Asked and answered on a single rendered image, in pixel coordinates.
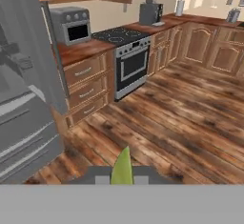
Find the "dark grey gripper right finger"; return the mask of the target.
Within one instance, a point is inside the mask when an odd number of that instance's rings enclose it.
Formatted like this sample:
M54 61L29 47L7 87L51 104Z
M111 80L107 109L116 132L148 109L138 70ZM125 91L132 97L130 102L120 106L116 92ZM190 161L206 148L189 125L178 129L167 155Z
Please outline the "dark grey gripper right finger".
M160 175L150 166L133 166L132 173L135 185L173 184L172 180Z

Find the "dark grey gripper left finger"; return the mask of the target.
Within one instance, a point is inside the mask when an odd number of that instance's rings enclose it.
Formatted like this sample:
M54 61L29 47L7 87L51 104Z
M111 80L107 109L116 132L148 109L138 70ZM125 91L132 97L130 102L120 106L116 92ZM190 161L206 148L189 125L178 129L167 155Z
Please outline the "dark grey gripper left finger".
M110 166L90 166L86 173L70 181L78 185L109 185L112 168Z

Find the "green lemon wedge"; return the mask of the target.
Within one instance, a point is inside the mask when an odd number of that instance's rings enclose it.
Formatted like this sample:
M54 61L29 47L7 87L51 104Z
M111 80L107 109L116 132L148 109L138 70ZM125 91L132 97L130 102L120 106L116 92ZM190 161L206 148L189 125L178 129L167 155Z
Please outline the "green lemon wedge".
M132 185L132 162L130 155L130 148L126 147L118 155L111 174L111 183L113 185Z

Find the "wooden drawer cabinet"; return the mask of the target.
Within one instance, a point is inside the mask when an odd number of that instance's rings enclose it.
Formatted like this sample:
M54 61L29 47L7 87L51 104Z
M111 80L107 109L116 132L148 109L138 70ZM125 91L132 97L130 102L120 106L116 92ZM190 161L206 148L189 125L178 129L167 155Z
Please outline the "wooden drawer cabinet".
M68 129L112 102L115 45L92 39L57 48L69 92L68 111L62 115Z

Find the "grey fridge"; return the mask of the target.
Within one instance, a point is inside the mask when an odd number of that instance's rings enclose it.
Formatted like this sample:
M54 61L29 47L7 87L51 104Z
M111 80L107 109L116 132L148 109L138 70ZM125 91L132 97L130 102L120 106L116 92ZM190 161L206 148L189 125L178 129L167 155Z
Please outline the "grey fridge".
M22 184L64 151L68 110L39 0L0 0L0 184Z

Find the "wooden base cabinet run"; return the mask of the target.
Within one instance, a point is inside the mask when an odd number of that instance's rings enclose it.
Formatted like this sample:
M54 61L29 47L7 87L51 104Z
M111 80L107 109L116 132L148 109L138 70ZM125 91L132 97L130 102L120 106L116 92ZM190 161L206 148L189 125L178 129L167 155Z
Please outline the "wooden base cabinet run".
M171 63L183 62L210 71L244 78L244 23L173 13L162 17L162 26L125 25L151 36L148 76Z

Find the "black and silver stove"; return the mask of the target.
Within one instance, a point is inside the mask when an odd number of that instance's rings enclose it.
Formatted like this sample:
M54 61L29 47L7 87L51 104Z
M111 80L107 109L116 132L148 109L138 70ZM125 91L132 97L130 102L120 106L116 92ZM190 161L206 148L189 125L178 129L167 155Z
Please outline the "black and silver stove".
M115 45L115 101L121 100L145 84L151 45L151 37L148 33L116 27L95 32L91 37Z

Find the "grey toaster oven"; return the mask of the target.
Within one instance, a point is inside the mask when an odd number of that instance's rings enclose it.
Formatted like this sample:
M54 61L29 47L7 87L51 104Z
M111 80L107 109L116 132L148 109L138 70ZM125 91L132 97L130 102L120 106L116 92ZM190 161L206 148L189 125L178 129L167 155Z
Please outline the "grey toaster oven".
M64 7L50 9L51 21L58 43L66 46L91 39L90 13L88 9Z

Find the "dark grey coffee machine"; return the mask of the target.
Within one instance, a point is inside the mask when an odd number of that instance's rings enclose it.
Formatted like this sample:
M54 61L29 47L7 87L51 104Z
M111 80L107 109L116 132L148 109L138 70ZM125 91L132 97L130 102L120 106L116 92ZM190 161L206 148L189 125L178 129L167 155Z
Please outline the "dark grey coffee machine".
M146 0L140 5L139 24L142 26L162 26L163 4L156 0Z

